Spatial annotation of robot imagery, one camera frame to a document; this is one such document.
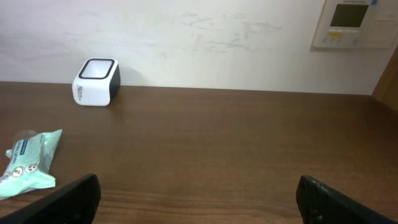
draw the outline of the wooden table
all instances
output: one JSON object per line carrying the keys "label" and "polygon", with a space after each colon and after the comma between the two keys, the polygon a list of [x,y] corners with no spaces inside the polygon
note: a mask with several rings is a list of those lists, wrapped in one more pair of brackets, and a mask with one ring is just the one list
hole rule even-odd
{"label": "wooden table", "polygon": [[398,116],[368,96],[124,86],[85,107],[70,85],[0,83],[2,154],[20,130],[60,128],[50,174],[98,175],[95,223],[302,223],[303,174],[398,220]]}

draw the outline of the yellow label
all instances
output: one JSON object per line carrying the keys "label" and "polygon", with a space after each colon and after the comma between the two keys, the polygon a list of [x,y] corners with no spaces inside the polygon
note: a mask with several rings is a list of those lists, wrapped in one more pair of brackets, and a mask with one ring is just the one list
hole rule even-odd
{"label": "yellow label", "polygon": [[342,37],[342,36],[343,36],[342,33],[329,33],[329,37],[340,38],[340,37]]}

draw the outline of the thermostat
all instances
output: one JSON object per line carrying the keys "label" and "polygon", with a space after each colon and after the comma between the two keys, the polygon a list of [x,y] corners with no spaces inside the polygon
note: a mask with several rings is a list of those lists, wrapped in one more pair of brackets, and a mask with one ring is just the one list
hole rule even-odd
{"label": "thermostat", "polygon": [[326,0],[314,47],[389,47],[397,31],[398,0]]}
{"label": "thermostat", "polygon": [[106,106],[120,87],[119,63],[112,58],[87,60],[72,84],[73,98],[79,105]]}

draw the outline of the round icon on package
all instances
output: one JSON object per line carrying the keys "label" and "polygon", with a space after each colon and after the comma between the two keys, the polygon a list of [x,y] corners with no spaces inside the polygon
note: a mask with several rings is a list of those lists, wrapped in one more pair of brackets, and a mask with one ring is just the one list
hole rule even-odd
{"label": "round icon on package", "polygon": [[8,179],[10,179],[11,173],[10,172],[6,172],[1,178],[0,178],[0,183],[4,183],[5,181],[7,181]]}
{"label": "round icon on package", "polygon": [[26,166],[25,171],[26,171],[28,174],[31,174],[31,173],[36,172],[36,171],[37,171],[37,168],[39,168],[39,167],[38,167],[36,164],[31,164],[31,165]]}
{"label": "round icon on package", "polygon": [[24,167],[16,167],[11,174],[11,177],[20,177],[24,174]]}

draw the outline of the mint green package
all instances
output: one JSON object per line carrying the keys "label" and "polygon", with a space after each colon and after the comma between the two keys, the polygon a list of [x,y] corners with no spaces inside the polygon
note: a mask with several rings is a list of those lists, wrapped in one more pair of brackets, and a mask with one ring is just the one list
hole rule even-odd
{"label": "mint green package", "polygon": [[21,131],[6,152],[10,163],[0,178],[0,200],[35,189],[55,187],[48,175],[62,129],[52,133]]}

